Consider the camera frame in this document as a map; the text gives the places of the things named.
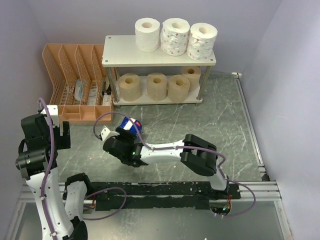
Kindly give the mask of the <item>blue paper roll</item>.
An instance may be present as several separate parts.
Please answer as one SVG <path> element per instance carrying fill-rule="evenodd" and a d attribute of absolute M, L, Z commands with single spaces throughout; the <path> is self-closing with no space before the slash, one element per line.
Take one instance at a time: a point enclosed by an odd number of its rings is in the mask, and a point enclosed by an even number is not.
<path fill-rule="evenodd" d="M 136 120 L 136 119 L 134 119 L 132 117 L 130 117 L 130 118 L 124 117 L 124 119 L 122 120 L 122 122 L 119 125 L 119 127 L 121 129 L 130 131 L 131 133 L 136 134 L 136 135 L 138 133 L 141 134 L 142 133 L 142 129 L 143 129 L 142 124 L 138 120 Z"/>

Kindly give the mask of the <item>plain white paper roll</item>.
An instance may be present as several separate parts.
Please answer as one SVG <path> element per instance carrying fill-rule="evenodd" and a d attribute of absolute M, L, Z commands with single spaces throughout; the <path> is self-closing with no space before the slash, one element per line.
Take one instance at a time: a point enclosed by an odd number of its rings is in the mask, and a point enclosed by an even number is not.
<path fill-rule="evenodd" d="M 135 43 L 145 53 L 154 52 L 160 46 L 160 22 L 145 17 L 135 22 Z"/>

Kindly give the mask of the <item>brown paper roll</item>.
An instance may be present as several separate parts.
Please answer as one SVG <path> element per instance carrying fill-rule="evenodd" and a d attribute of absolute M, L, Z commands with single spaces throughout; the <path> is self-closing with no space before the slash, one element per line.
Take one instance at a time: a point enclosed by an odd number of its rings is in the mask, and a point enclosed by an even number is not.
<path fill-rule="evenodd" d="M 184 102 L 189 94 L 190 81 L 187 77 L 177 74 L 168 81 L 167 96 L 173 103 Z"/>

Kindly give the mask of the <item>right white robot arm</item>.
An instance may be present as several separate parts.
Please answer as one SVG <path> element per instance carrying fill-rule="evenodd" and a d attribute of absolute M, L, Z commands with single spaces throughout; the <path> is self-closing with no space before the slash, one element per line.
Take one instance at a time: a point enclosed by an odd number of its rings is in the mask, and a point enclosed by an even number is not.
<path fill-rule="evenodd" d="M 217 147 L 193 134 L 172 143 L 145 146 L 138 135 L 120 127 L 111 131 L 104 127 L 100 132 L 102 149 L 116 157 L 122 164 L 138 168 L 157 163 L 182 163 L 197 175 L 207 177 L 213 195 L 223 199 L 230 188 L 223 172 L 219 170 Z"/>

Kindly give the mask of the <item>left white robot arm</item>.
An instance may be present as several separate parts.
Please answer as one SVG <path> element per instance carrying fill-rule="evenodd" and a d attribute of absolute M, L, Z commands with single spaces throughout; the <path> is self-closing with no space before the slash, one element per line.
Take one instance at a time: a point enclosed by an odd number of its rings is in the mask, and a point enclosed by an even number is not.
<path fill-rule="evenodd" d="M 21 120 L 24 139 L 18 147 L 16 168 L 29 186 L 40 218 L 44 240 L 86 240 L 83 220 L 84 200 L 94 192 L 85 173 L 73 175 L 60 193 L 57 157 L 59 150 L 71 147 L 70 124 L 58 117 L 47 121 L 37 113 Z"/>

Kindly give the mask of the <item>white floral roll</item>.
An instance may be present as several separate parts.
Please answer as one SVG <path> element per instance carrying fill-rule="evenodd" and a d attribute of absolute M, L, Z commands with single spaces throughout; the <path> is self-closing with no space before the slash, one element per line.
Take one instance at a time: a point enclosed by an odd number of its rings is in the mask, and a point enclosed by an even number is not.
<path fill-rule="evenodd" d="M 187 50 L 190 25 L 182 18 L 169 18 L 162 23 L 161 49 L 170 56 L 181 56 Z"/>
<path fill-rule="evenodd" d="M 209 60 L 218 30 L 208 23 L 195 23 L 190 27 L 187 55 L 196 61 Z"/>

